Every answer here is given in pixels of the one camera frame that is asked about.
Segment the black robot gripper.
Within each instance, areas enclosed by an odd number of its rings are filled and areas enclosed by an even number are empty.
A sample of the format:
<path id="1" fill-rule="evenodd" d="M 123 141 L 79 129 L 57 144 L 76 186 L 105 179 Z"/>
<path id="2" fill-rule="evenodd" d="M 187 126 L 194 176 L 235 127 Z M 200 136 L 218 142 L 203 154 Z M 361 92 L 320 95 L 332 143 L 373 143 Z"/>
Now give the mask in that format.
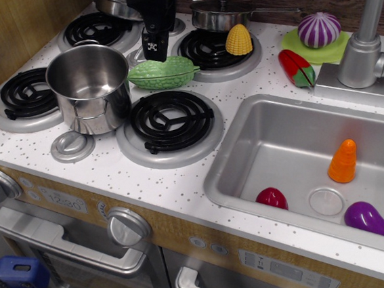
<path id="1" fill-rule="evenodd" d="M 169 32 L 174 28 L 176 0 L 127 0 L 127 5 L 140 13 L 145 28 L 142 47 L 147 60 L 164 62 L 167 59 Z"/>

